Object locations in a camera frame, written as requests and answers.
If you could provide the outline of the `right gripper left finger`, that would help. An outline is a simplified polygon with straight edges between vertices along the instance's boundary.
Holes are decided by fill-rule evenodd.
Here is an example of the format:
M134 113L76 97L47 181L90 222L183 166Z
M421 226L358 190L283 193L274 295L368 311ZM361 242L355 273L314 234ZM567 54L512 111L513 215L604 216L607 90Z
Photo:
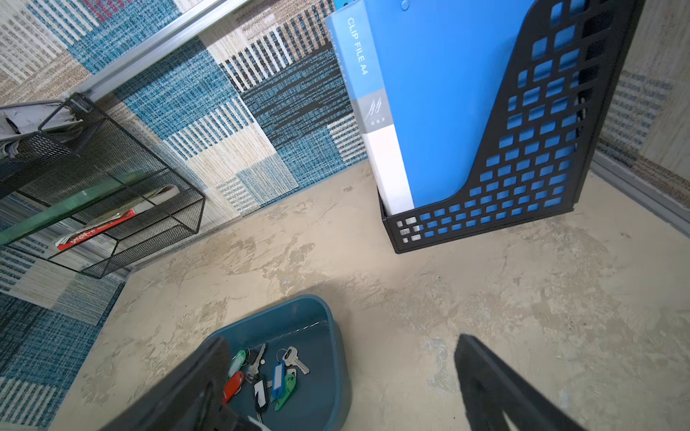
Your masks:
M104 430L260 430L222 402L230 368L228 343L218 337L201 345Z

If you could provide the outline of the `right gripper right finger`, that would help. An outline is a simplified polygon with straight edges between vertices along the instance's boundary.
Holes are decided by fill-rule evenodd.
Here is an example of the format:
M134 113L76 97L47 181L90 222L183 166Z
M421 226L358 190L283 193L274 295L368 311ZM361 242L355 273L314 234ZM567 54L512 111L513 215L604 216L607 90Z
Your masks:
M582 429L473 335L459 336L454 361L470 429Z

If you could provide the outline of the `key with red tag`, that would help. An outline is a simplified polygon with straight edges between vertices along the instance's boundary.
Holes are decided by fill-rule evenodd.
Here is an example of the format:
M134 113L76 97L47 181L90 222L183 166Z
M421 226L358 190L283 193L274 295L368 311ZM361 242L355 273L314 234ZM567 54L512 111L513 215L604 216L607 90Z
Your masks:
M239 393L242 389L244 383L244 372L237 371L232 377L226 382L223 391L223 403L228 404L232 398Z

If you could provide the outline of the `key with blue tag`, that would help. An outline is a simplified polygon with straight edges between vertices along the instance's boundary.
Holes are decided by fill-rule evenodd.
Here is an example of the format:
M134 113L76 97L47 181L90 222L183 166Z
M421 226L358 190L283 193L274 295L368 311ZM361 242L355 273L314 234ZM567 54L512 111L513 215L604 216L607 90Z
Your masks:
M277 364L274 366L273 380L271 381L271 397L277 400L282 393L283 377L288 368L294 367L303 375L310 373L310 368L302 362L299 357L298 349L290 346L281 349L277 355Z

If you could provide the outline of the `key with green tag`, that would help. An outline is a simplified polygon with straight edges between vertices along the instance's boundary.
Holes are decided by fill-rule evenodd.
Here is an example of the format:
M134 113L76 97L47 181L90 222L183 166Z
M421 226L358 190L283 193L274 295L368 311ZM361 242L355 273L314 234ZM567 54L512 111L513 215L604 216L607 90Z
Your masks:
M263 343L256 348L250 348L247 350L247 368L245 370L245 380L250 384L255 382L256 377L259 374L266 348L267 344Z
M228 370L227 377L231 379L237 372L241 370L247 359L247 350L240 350L232 359L231 366Z
M287 401L290 399L294 391L296 390L296 383L298 382L298 370L291 367L288 368L282 383L282 393L280 397L276 400L275 411L280 411L284 408Z

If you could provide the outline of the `key with black white tag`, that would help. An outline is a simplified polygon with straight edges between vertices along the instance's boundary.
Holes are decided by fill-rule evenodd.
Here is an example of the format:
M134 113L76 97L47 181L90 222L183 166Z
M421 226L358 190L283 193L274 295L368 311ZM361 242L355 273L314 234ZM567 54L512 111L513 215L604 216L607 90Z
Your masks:
M256 418L263 423L262 415L269 405L267 384L264 378L258 378L253 384L253 407Z

